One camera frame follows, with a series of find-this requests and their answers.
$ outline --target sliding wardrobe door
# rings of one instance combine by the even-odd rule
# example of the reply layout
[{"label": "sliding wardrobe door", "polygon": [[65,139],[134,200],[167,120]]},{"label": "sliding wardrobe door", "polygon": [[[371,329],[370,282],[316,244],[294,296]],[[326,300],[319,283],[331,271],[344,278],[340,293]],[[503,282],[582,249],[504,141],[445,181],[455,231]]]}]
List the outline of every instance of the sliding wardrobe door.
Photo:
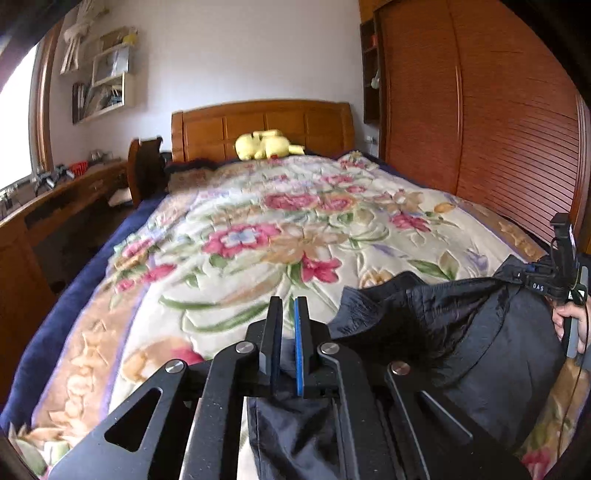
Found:
[{"label": "sliding wardrobe door", "polygon": [[570,210],[576,189],[578,92],[544,43],[500,1],[448,5],[463,88],[457,195],[550,241],[550,219]]},{"label": "sliding wardrobe door", "polygon": [[406,178],[455,192],[462,99],[446,0],[392,1],[378,11],[383,51],[381,155]]}]

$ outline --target wooden desk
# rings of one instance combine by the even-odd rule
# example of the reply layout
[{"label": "wooden desk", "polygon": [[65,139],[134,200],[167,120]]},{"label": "wooden desk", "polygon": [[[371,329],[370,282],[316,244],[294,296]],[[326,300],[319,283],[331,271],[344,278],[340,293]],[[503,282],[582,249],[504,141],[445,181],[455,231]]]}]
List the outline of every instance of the wooden desk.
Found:
[{"label": "wooden desk", "polygon": [[126,162],[95,166],[0,221],[0,404],[29,340],[56,302],[33,247],[118,188]]}]

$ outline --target wooden cabinet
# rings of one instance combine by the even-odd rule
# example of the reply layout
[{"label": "wooden cabinet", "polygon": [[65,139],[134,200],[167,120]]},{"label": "wooden cabinet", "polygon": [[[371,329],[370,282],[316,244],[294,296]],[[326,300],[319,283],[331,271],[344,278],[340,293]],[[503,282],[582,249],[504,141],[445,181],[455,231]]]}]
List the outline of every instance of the wooden cabinet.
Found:
[{"label": "wooden cabinet", "polygon": [[406,178],[455,192],[461,151],[460,74],[445,0],[393,2],[382,9],[380,155]]},{"label": "wooden cabinet", "polygon": [[27,343],[55,302],[22,219],[2,228],[0,235],[0,403]]},{"label": "wooden cabinet", "polygon": [[368,22],[374,18],[375,0],[359,0],[359,15],[361,23]]},{"label": "wooden cabinet", "polygon": [[378,52],[380,46],[373,17],[361,24],[360,34],[363,61],[363,123],[378,126],[381,110]]},{"label": "wooden cabinet", "polygon": [[125,162],[94,167],[0,220],[0,404],[22,352],[56,302],[34,247],[119,187]]},{"label": "wooden cabinet", "polygon": [[547,241],[556,212],[580,227],[586,106],[534,32],[499,0],[392,1],[376,17],[381,156]]}]

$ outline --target wooden headboard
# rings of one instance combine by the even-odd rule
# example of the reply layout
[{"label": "wooden headboard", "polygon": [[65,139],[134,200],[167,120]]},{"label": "wooden headboard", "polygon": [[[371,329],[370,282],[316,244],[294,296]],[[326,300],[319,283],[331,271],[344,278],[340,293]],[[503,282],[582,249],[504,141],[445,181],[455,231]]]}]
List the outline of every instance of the wooden headboard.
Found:
[{"label": "wooden headboard", "polygon": [[236,158],[234,142],[254,131],[278,129],[293,144],[324,156],[351,150],[355,131],[348,103],[254,100],[173,113],[173,161]]}]

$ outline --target black jacket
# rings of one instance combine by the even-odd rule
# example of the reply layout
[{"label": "black jacket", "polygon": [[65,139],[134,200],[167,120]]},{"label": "black jacket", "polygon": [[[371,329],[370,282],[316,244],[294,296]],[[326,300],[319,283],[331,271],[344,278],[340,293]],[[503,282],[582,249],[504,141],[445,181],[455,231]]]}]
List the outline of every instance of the black jacket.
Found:
[{"label": "black jacket", "polygon": [[[427,285],[410,272],[363,290],[346,287],[331,337],[364,360],[402,359],[508,450],[535,425],[564,363],[547,302],[494,278]],[[282,374],[294,376],[292,340]],[[337,479],[338,451],[327,400],[284,393],[248,401],[249,432],[261,480]]]}]

